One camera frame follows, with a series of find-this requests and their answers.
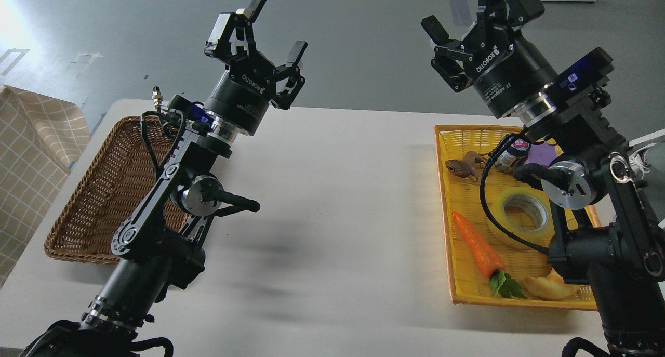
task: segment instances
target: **roll of tape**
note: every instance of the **roll of tape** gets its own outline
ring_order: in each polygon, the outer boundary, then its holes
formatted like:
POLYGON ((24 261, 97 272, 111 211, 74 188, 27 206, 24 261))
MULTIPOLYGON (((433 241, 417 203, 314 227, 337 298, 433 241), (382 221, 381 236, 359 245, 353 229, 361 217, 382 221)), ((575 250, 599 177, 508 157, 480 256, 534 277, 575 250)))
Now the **roll of tape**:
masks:
MULTIPOLYGON (((552 224, 552 214, 549 210, 549 200, 547 196, 535 189, 527 187, 509 187, 501 191, 496 201, 489 208, 494 218, 506 227, 508 231, 526 241, 534 244, 542 244, 546 236, 554 234, 554 225, 552 224), (509 217, 507 209, 517 208, 533 222, 534 228, 528 228, 518 222, 516 218, 520 213, 515 213, 509 217)), ((489 230, 502 243, 518 250, 527 250, 528 246, 509 238, 501 232, 489 219, 487 220, 489 230)))

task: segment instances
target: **wicker basket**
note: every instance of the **wicker basket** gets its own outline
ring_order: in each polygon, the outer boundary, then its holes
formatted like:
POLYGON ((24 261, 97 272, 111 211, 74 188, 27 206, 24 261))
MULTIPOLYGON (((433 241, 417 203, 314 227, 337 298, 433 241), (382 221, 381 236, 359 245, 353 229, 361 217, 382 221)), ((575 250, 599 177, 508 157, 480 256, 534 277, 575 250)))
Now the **wicker basket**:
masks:
MULTIPOLYGON (((461 238, 457 227, 451 222, 451 210, 467 217, 485 240, 493 246, 506 263, 506 272, 518 282, 525 276, 547 276, 551 266, 546 256, 534 250, 515 250, 502 244, 487 227, 487 217, 480 206, 479 184, 470 179, 463 179, 449 174, 446 160, 462 158, 467 151, 488 153, 509 133, 520 132, 521 127, 481 126, 481 125, 437 125, 434 127, 439 180, 441 187, 442 208, 444 214, 444 238, 448 283, 453 303, 499 305, 512 307, 557 308, 597 310, 596 302, 589 286, 583 286, 574 295, 559 301, 547 301, 524 291, 527 300, 491 296, 487 279, 482 277, 475 265, 473 255, 466 242, 461 238)), ((487 201, 491 205, 501 190, 506 187, 527 187, 516 181, 512 175, 502 173, 495 168, 490 170, 485 185, 487 201)), ((594 208, 587 208, 595 225, 598 218, 594 208)), ((569 215, 568 224, 576 227, 575 220, 569 215)), ((541 245, 547 246, 551 236, 547 236, 541 245)))
MULTIPOLYGON (((148 137, 157 158, 173 141, 162 136, 154 117, 148 117, 148 137)), ((113 127, 76 191, 44 243, 47 256, 57 260, 115 265, 111 238, 155 182, 152 161, 140 134, 140 118, 127 117, 113 127)), ((172 203, 164 208, 167 224, 176 231, 188 215, 172 203)))

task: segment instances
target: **green carrot leaves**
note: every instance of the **green carrot leaves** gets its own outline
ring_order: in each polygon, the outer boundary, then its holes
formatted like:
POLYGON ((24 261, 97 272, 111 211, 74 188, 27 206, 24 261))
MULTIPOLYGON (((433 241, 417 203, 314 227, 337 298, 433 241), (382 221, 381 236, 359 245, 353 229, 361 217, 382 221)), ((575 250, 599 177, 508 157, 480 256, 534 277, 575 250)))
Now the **green carrot leaves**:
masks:
POLYGON ((522 293, 522 286, 505 271, 499 269, 489 278, 489 290, 492 291, 492 296, 498 293, 504 298, 515 296, 518 298, 527 298, 522 293))

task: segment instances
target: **toy carrot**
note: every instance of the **toy carrot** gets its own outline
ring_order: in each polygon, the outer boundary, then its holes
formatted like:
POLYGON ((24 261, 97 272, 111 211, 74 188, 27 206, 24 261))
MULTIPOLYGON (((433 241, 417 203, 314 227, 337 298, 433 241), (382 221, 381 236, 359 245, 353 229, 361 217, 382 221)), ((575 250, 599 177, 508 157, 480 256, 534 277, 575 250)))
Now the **toy carrot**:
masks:
POLYGON ((503 263, 497 251, 480 236, 473 223, 455 211, 452 212, 452 215, 459 233, 471 248, 473 259, 478 269, 480 269, 480 274, 489 279, 489 289, 492 291, 492 296, 499 293, 505 298, 510 296, 527 298, 522 293, 522 286, 504 271, 506 264, 503 263))

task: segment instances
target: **orange carrot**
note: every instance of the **orange carrot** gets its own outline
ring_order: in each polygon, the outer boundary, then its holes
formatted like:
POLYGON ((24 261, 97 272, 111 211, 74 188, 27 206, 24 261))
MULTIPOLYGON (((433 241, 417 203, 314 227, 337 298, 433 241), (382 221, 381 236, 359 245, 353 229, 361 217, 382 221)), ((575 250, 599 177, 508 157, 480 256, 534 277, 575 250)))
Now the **orange carrot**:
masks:
POLYGON ((473 223, 455 211, 452 212, 452 215, 461 236, 471 248, 475 264, 480 269, 480 274, 489 279, 497 270, 505 270, 506 264, 503 263, 496 250, 480 236, 473 223))

